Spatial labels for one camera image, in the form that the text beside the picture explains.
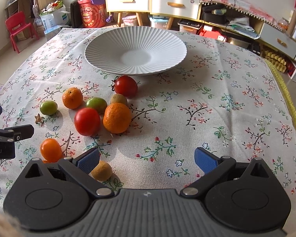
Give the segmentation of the dried star anise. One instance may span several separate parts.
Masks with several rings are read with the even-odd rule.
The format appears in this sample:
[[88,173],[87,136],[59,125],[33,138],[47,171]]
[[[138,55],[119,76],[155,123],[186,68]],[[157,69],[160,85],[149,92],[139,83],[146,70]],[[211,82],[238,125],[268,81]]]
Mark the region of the dried star anise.
[[35,116],[35,124],[43,125],[45,123],[45,117],[41,116],[39,113]]

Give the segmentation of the small orange tomato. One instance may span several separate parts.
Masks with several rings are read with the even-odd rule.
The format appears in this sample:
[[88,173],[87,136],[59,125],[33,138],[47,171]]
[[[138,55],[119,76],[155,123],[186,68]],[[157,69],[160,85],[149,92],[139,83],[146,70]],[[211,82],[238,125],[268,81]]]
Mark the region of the small orange tomato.
[[40,145],[40,153],[43,158],[50,162],[56,163],[63,157],[60,144],[55,139],[45,139]]

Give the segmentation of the green lime fruit left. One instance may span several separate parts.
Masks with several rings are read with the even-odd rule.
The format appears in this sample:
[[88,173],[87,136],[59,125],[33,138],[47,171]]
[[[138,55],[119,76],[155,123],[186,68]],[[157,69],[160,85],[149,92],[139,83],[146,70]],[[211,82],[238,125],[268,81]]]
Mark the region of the green lime fruit left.
[[57,110],[58,110],[58,105],[56,102],[52,100],[42,102],[42,104],[40,105],[40,112],[43,115],[47,115],[47,116],[53,115],[57,112]]

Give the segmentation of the green lime fruit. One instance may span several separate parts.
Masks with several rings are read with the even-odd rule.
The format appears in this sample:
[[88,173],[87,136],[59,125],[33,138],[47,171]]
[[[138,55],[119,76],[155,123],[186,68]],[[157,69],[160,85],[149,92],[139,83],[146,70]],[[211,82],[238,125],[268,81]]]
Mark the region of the green lime fruit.
[[107,102],[100,97],[93,97],[86,101],[86,107],[95,109],[99,114],[104,114]]
[[40,105],[40,112],[43,115],[47,115],[47,116],[53,115],[57,112],[57,110],[58,110],[58,105],[56,102],[52,100],[42,102],[42,104]]

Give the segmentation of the yellow-brown small fruit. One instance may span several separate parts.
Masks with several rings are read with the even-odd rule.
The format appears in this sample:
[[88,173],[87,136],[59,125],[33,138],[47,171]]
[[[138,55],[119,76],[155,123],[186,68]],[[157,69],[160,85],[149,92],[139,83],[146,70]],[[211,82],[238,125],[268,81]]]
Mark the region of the yellow-brown small fruit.
[[106,181],[112,174],[112,168],[106,161],[99,161],[98,165],[91,171],[92,177],[97,181]]

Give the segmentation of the red tomato front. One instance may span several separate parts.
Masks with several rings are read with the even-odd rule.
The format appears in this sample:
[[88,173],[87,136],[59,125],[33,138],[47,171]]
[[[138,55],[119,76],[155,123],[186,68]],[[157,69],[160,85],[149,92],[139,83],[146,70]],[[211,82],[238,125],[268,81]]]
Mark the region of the red tomato front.
[[82,108],[74,117],[77,132],[83,136],[92,136],[100,130],[100,115],[93,108]]

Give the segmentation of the red plastic child chair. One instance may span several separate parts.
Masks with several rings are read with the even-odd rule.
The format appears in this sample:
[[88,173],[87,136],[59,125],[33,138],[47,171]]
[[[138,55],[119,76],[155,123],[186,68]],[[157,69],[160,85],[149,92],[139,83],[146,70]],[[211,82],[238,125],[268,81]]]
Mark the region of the red plastic child chair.
[[11,15],[8,19],[5,20],[5,25],[10,33],[10,41],[12,47],[17,53],[19,53],[20,51],[15,42],[15,37],[24,30],[29,29],[31,38],[33,38],[33,36],[36,36],[36,39],[39,40],[39,35],[36,32],[34,25],[32,23],[26,22],[25,14],[23,11],[16,12],[15,14]]

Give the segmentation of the green lime fruit centre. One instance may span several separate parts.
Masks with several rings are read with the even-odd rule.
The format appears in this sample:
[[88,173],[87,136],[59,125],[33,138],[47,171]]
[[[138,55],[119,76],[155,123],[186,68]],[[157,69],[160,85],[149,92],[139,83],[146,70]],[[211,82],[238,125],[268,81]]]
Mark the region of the green lime fruit centre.
[[93,97],[86,101],[86,107],[95,109],[99,114],[104,114],[107,102],[100,97]]

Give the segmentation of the large orange mandarin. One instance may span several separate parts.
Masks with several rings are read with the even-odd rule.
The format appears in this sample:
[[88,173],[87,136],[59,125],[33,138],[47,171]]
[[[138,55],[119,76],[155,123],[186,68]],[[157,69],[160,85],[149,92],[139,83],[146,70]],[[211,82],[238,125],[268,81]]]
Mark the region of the large orange mandarin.
[[126,105],[112,103],[105,110],[103,126],[112,134],[121,134],[128,129],[131,119],[131,111]]

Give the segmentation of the floral tablecloth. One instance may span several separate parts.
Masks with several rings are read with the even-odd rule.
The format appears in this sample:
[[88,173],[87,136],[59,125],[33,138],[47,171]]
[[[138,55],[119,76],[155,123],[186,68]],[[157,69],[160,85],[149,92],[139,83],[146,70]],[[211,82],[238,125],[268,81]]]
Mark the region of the floral tablecloth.
[[[16,144],[16,157],[0,159],[0,209],[26,164],[40,156],[40,144],[55,139],[65,155],[76,157],[98,148],[113,169],[105,184],[120,188],[181,190],[203,175],[194,161],[201,147],[217,156],[248,162],[261,157],[291,201],[287,232],[296,231],[296,119],[281,93],[283,81],[262,58],[229,43],[179,33],[185,60],[164,73],[136,78],[138,93],[128,101],[128,130],[114,135],[102,128],[93,137],[80,135],[75,112],[62,103],[70,87],[85,99],[113,94],[113,74],[92,67],[87,45],[101,30],[64,29],[31,54],[0,90],[0,128],[30,124],[31,139]],[[45,101],[55,114],[40,112]],[[45,117],[35,124],[37,114]]]

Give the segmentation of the brown kiwi fruit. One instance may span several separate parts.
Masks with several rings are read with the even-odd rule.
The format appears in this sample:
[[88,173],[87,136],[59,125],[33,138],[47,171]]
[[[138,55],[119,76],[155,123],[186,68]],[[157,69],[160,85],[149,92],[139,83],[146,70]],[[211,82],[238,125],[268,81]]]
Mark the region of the brown kiwi fruit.
[[124,105],[128,105],[127,98],[124,97],[122,94],[113,94],[110,98],[110,104],[113,103],[122,103]]

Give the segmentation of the red tomato with stem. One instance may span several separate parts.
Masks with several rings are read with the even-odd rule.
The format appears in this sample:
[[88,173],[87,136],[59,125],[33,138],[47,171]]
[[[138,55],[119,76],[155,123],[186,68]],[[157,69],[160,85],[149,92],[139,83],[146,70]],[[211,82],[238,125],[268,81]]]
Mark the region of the red tomato with stem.
[[138,92],[136,81],[130,76],[123,75],[118,77],[111,84],[112,90],[126,98],[134,97]]

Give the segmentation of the red decorated bucket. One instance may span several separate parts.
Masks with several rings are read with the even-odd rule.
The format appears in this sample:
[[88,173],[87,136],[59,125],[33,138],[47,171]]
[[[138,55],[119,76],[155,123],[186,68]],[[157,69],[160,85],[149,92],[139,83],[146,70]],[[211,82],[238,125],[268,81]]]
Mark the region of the red decorated bucket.
[[102,28],[106,25],[106,7],[91,0],[78,0],[82,23],[85,28]]

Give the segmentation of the white ribbed plate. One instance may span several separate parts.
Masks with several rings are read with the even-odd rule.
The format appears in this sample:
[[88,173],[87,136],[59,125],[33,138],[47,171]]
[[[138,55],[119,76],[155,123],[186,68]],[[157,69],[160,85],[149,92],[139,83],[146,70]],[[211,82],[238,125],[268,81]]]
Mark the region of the white ribbed plate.
[[184,42],[168,30],[146,26],[116,28],[93,39],[84,56],[94,68],[118,75],[168,71],[187,55]]

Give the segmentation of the long white sideboard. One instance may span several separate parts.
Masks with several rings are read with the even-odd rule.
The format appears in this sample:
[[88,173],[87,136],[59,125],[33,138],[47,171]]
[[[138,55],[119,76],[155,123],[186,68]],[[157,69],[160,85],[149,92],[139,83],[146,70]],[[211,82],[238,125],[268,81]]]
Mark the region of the long white sideboard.
[[281,29],[273,17],[258,7],[251,4],[232,4],[223,0],[201,0],[201,4],[206,6],[223,4],[235,13],[241,13],[249,17],[250,25],[259,35],[259,40],[296,61],[296,40],[290,37],[284,29]]

